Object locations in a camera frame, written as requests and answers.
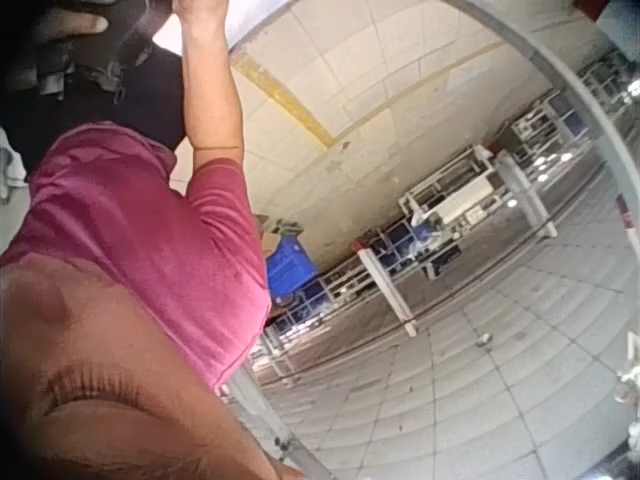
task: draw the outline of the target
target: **blue bin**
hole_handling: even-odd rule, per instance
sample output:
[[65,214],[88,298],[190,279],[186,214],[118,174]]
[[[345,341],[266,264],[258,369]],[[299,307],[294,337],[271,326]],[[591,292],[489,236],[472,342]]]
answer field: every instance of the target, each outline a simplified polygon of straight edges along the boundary
[[291,295],[318,274],[307,252],[293,235],[284,235],[267,258],[269,291],[273,297]]

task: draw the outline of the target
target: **pink shirt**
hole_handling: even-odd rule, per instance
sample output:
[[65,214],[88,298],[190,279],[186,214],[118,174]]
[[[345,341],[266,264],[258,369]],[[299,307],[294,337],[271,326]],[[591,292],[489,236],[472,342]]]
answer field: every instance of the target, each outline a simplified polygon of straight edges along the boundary
[[241,167],[208,163],[182,197],[168,185],[175,161],[113,124],[66,134],[31,180],[31,208],[1,263],[39,253],[97,265],[215,388],[262,331],[266,266]]

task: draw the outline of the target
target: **eyelashes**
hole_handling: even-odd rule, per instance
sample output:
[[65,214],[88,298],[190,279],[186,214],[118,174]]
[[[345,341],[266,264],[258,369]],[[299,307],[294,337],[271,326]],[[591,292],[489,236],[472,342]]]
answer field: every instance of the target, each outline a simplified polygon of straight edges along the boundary
[[44,390],[44,416],[57,408],[84,400],[104,400],[140,409],[134,383],[116,368],[74,364],[52,376]]

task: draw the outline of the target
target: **column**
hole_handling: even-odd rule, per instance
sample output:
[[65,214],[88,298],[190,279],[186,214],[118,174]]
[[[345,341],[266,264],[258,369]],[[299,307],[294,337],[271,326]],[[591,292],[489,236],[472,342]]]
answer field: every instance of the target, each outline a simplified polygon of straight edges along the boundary
[[280,338],[280,335],[273,325],[264,329],[264,335],[265,337],[267,337],[273,353],[276,356],[284,352],[284,344],[282,343],[282,339]]
[[549,212],[547,212],[542,203],[538,192],[536,192],[534,186],[514,158],[505,150],[501,151],[496,157],[496,171],[504,180],[507,188],[513,193],[519,207],[527,217],[529,225],[538,232],[538,236],[542,238],[557,237],[558,230],[553,222],[549,221]]
[[[276,371],[276,375],[278,375],[278,378],[282,380],[282,382],[287,387],[291,387],[300,376],[296,375],[296,370],[293,366],[293,363],[289,359],[289,355],[282,352],[280,357],[275,355],[275,353],[273,352],[273,348],[271,347],[271,343],[269,343],[269,340],[265,335],[260,335],[260,344],[262,345],[262,348],[264,348],[267,358],[269,359],[269,364]],[[278,364],[279,361],[284,362],[284,364],[287,366],[288,372],[285,372],[282,370],[282,368],[280,368],[280,365]]]
[[382,266],[378,258],[370,248],[365,248],[359,242],[356,242],[356,251],[360,261],[367,269],[371,278],[376,283],[389,305],[395,312],[398,320],[404,325],[404,329],[410,337],[415,337],[418,332],[416,330],[416,323],[413,317],[413,312],[405,302],[398,289],[391,281],[391,277]]
[[260,417],[275,435],[274,442],[282,451],[281,458],[290,458],[305,474],[305,478],[335,480],[336,477],[291,432],[271,406],[256,382],[249,362],[245,362],[227,383],[231,394],[254,417]]

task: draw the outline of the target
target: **finger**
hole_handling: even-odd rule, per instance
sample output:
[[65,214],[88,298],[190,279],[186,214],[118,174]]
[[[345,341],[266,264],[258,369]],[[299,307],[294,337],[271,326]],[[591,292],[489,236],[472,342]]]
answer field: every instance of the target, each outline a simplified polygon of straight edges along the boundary
[[53,8],[36,29],[36,42],[46,43],[75,35],[104,32],[109,22],[104,17],[84,12]]

